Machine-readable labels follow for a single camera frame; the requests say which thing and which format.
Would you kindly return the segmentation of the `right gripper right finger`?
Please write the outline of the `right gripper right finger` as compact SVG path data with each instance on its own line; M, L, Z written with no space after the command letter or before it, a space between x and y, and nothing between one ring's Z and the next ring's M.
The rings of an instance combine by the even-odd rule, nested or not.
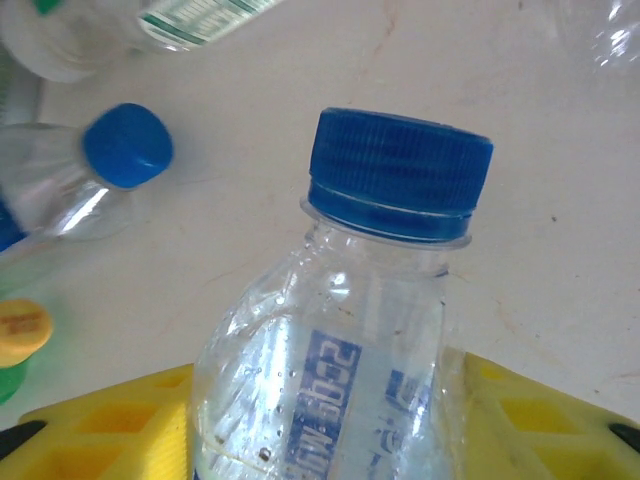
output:
M639 425L466 354L465 479L636 479Z

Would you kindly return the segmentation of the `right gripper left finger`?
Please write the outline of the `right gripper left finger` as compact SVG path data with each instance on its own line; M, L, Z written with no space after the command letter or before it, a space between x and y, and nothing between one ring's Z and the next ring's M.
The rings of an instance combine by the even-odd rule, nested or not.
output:
M186 364L24 414L1 433L4 479L191 479Z

